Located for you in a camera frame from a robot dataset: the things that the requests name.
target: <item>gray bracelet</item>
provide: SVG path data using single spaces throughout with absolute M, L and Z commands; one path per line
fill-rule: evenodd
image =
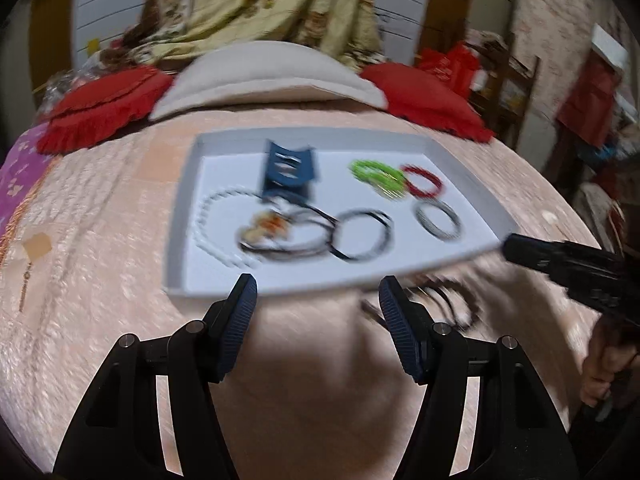
M 429 220 L 424 211 L 422 211 L 422 207 L 424 205 L 432 205 L 451 218 L 454 225 L 454 231 L 452 233 L 447 233 L 439 227 L 436 227 L 436 224 Z M 447 204 L 437 200 L 436 198 L 423 198 L 421 200 L 417 200 L 414 206 L 414 213 L 418 222 L 420 222 L 420 225 L 439 240 L 455 240 L 462 234 L 462 222 L 460 221 L 460 217 Z

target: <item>red bracelet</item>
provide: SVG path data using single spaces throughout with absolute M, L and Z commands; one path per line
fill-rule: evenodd
M 401 166 L 400 171 L 403 173 L 415 173 L 416 175 L 423 176 L 427 180 L 431 180 L 435 184 L 436 189 L 434 191 L 426 192 L 421 190 L 419 187 L 414 186 L 409 182 L 409 179 L 407 179 L 406 188 L 409 190 L 409 193 L 416 198 L 436 198 L 442 192 L 442 181 L 433 173 L 424 170 L 423 168 L 418 168 L 418 166 Z

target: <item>plastic bag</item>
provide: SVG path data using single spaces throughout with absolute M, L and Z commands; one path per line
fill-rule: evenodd
M 58 72 L 49 78 L 44 97 L 33 120 L 34 126 L 49 120 L 50 113 L 67 93 L 112 72 L 110 67 L 101 61 L 101 52 L 93 54 L 79 70 Z
M 425 48 L 420 56 L 422 61 L 418 69 L 433 74 L 459 96 L 469 98 L 471 81 L 480 62 L 462 41 L 447 54 Z

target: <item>jewelry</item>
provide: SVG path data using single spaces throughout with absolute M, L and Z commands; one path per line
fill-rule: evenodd
M 259 263 L 259 260 L 252 258 L 248 254 L 226 254 L 215 243 L 213 243 L 212 240 L 209 239 L 205 231 L 207 221 L 209 219 L 209 210 L 211 209 L 211 205 L 217 200 L 221 200 L 229 196 L 248 196 L 258 198 L 257 193 L 242 187 L 222 190 L 207 196 L 202 201 L 202 205 L 200 206 L 200 211 L 196 220 L 196 227 L 194 229 L 196 246 L 227 267 L 255 267 Z
M 427 192 L 421 190 L 417 186 L 414 186 L 414 184 L 412 184 L 411 181 L 406 178 L 406 188 L 409 190 L 409 193 L 411 193 L 416 198 L 436 198 L 442 192 L 442 181 L 430 171 L 419 168 L 418 166 L 411 165 L 400 166 L 400 171 L 402 171 L 403 173 L 413 173 L 423 176 L 424 178 L 426 178 L 427 180 L 431 180 L 435 184 L 435 190 Z
M 264 238 L 275 240 L 289 237 L 289 221 L 280 213 L 270 210 L 262 211 L 252 218 L 252 225 L 244 228 L 239 233 L 239 238 L 249 244 L 255 245 Z
M 329 250 L 327 245 L 328 239 L 329 239 L 330 233 L 335 229 L 332 221 L 334 221 L 335 219 L 330 217 L 329 215 L 326 215 L 320 210 L 316 210 L 316 208 L 312 206 L 304 205 L 302 207 L 303 209 L 297 210 L 290 215 L 285 215 L 281 213 L 275 213 L 275 214 L 280 216 L 282 220 L 286 222 L 286 225 L 288 227 L 291 227 L 294 225 L 300 225 L 300 224 L 308 224 L 308 223 L 313 223 L 313 224 L 319 225 L 320 227 L 323 227 L 327 231 L 327 234 L 325 237 L 323 237 L 320 240 L 319 243 L 307 244 L 302 246 L 294 246 L 294 247 L 283 247 L 282 245 L 278 245 L 278 244 L 276 244 L 275 246 L 274 245 L 268 246 L 265 244 L 261 244 L 260 242 L 263 241 L 265 238 L 274 240 L 275 239 L 274 237 L 270 238 L 268 236 L 261 236 L 258 239 L 253 237 L 247 237 L 246 234 L 248 230 L 245 229 L 239 232 L 238 246 L 244 252 L 260 254 L 265 258 L 268 258 L 270 260 L 276 260 L 276 261 L 298 260 L 302 258 L 309 258 L 312 256 L 319 256 L 321 254 L 327 253 Z M 330 225 L 319 222 L 318 219 L 316 218 L 318 216 L 318 213 L 320 213 L 321 217 L 329 219 Z
M 437 209 L 440 209 L 445 215 L 447 215 L 453 222 L 454 231 L 452 233 L 447 233 L 439 227 L 436 227 L 436 225 L 427 218 L 427 215 L 425 215 L 424 211 L 422 211 L 422 208 L 425 205 L 432 205 Z M 460 221 L 460 217 L 456 214 L 455 211 L 453 211 L 452 208 L 450 208 L 447 204 L 441 202 L 440 200 L 437 200 L 435 198 L 423 198 L 421 200 L 418 200 L 416 201 L 414 206 L 414 213 L 418 222 L 420 222 L 420 225 L 422 225 L 422 227 L 424 227 L 428 232 L 430 232 L 439 240 L 455 240 L 462 234 L 462 223 Z
M 462 299 L 466 303 L 466 307 L 469 310 L 469 322 L 460 321 L 460 318 L 453 308 L 448 295 L 444 292 L 444 289 L 456 292 L 462 297 Z M 462 283 L 457 282 L 456 280 L 449 280 L 447 278 L 443 279 L 426 277 L 425 279 L 420 280 L 420 283 L 418 285 L 410 286 L 406 291 L 410 294 L 415 295 L 420 292 L 425 298 L 434 299 L 431 294 L 427 293 L 428 290 L 432 290 L 444 300 L 450 315 L 450 320 L 448 320 L 447 322 L 456 330 L 459 330 L 460 332 L 466 332 L 466 330 L 469 330 L 471 327 L 473 327 L 480 319 L 478 315 L 478 313 L 480 312 L 480 308 L 478 307 L 478 299 L 473 294 L 473 292 Z M 437 305 L 440 308 L 443 316 L 447 317 L 447 314 L 444 312 L 441 304 L 437 303 Z
M 372 250 L 367 251 L 366 253 L 363 253 L 363 254 L 345 254 L 339 251 L 335 247 L 336 232 L 338 231 L 338 227 L 340 225 L 344 224 L 348 220 L 356 218 L 357 216 L 370 216 L 371 218 L 380 222 L 384 226 L 383 235 L 382 235 L 382 238 L 380 238 L 380 241 L 375 245 L 375 247 L 373 247 Z M 346 213 L 341 214 L 337 218 L 337 224 L 335 225 L 334 230 L 332 231 L 331 237 L 329 239 L 329 250 L 331 254 L 347 262 L 366 262 L 366 261 L 372 260 L 376 256 L 380 256 L 380 254 L 385 252 L 386 248 L 391 243 L 391 239 L 392 239 L 391 225 L 392 224 L 393 224 L 393 221 L 391 217 L 383 213 L 382 211 L 375 211 L 375 210 L 347 211 Z
M 379 243 L 377 243 L 372 250 L 367 251 L 367 253 L 358 255 L 344 254 L 335 247 L 336 233 L 341 224 L 343 224 L 345 221 L 355 218 L 356 216 L 370 216 L 380 222 L 385 227 L 383 237 L 379 241 Z M 328 222 L 328 224 L 319 221 L 316 217 L 323 218 Z M 382 254 L 388 247 L 392 238 L 392 220 L 382 211 L 354 210 L 348 211 L 338 216 L 337 218 L 334 218 L 316 207 L 305 204 L 300 205 L 300 209 L 295 211 L 294 213 L 283 215 L 283 218 L 290 225 L 315 223 L 326 229 L 327 235 L 319 243 L 309 244 L 306 246 L 297 246 L 293 248 L 260 245 L 257 243 L 250 243 L 248 240 L 240 238 L 238 240 L 239 247 L 245 252 L 260 254 L 265 258 L 277 261 L 298 260 L 301 258 L 309 258 L 312 256 L 321 256 L 325 253 L 331 253 L 341 260 L 363 262 L 375 258 L 379 254 Z
M 354 160 L 349 169 L 355 178 L 371 184 L 380 194 L 399 199 L 406 193 L 406 179 L 402 171 L 376 160 Z
M 360 300 L 360 308 L 365 314 L 373 319 L 373 321 L 378 323 L 382 328 L 388 330 L 386 327 L 385 317 L 382 315 L 382 312 L 380 312 L 380 310 L 373 306 L 369 301 Z
M 24 271 L 24 275 L 22 276 L 22 292 L 20 294 L 20 308 L 19 311 L 22 312 L 24 309 L 24 299 L 27 297 L 27 284 L 29 283 L 29 278 L 31 277 L 31 267 L 33 264 L 29 262 L 27 264 L 27 269 Z

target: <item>red pillow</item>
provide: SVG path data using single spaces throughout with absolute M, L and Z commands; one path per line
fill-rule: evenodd
M 489 142 L 495 135 L 464 98 L 422 70 L 381 63 L 367 66 L 360 77 L 385 93 L 392 115 L 477 142 Z
M 95 146 L 125 124 L 147 116 L 173 80 L 155 67 L 140 66 L 69 92 L 49 115 L 38 151 L 53 155 Z

